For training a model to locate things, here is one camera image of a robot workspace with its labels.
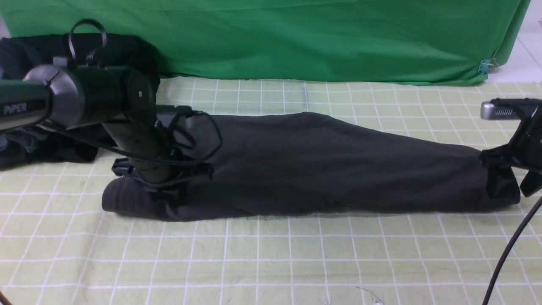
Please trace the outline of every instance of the folded clothing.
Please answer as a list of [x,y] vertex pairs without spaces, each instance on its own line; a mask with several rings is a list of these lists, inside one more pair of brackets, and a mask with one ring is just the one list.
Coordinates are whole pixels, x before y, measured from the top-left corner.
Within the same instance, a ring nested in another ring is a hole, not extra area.
[[[160,120],[168,124],[170,114]],[[318,113],[212,116],[224,144],[209,160],[212,180],[190,182],[172,198],[147,192],[124,176],[105,189],[105,211],[162,221],[195,221],[255,215],[295,216],[363,211],[481,212],[519,203],[511,169],[482,166],[480,151],[389,134]],[[194,156],[217,143],[203,117],[187,121],[197,141]],[[501,192],[489,196],[489,179]]]

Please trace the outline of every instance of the white tile floor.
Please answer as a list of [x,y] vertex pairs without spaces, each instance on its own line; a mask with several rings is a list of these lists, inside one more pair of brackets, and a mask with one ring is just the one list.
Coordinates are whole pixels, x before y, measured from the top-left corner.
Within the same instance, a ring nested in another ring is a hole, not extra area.
[[508,62],[489,81],[542,81],[542,0],[531,0]]

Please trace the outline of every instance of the grid mat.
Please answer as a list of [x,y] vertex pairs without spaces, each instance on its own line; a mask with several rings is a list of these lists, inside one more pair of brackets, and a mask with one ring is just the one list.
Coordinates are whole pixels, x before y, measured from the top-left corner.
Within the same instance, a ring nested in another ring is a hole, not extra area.
[[[163,80],[158,103],[238,115],[313,111],[484,149],[506,143],[518,124],[479,118],[480,103],[494,97],[542,98],[542,86],[179,77]],[[115,157],[0,173],[0,289],[14,305],[372,305],[374,295],[385,305],[477,305],[538,198],[493,214],[160,223],[101,210]],[[491,304],[542,304],[541,236],[537,215],[507,260]]]

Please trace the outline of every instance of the black cloth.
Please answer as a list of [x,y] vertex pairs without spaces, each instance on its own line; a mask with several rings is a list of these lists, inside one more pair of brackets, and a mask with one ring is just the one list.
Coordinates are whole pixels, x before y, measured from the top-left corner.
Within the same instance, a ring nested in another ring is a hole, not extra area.
[[[74,34],[76,62],[84,65],[87,54],[101,43],[100,34]],[[94,59],[102,66],[131,66],[140,70],[149,77],[156,94],[160,76],[154,60],[155,54],[153,45],[136,36],[108,34],[107,46],[98,50]],[[0,78],[21,80],[34,67],[52,64],[56,56],[72,56],[68,34],[2,38]],[[72,131],[103,144],[115,145],[100,124]],[[35,126],[0,133],[0,170],[32,162],[88,163],[94,161],[97,154],[98,148],[94,146]]]
[[[213,116],[224,144],[209,161],[212,181],[196,180],[181,202],[113,180],[102,207],[131,217],[194,221],[347,211],[493,211],[520,200],[512,170],[482,167],[480,151],[371,130],[317,113]],[[188,120],[196,156],[215,147],[203,117]],[[504,192],[490,198],[488,178]]]

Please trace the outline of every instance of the green backdrop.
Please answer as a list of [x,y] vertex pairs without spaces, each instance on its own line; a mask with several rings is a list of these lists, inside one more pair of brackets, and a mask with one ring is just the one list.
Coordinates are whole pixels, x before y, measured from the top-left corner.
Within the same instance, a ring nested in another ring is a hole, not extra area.
[[[82,18],[155,45],[164,73],[473,85],[508,60],[529,0],[5,0],[13,37]],[[92,31],[91,28],[78,30]]]

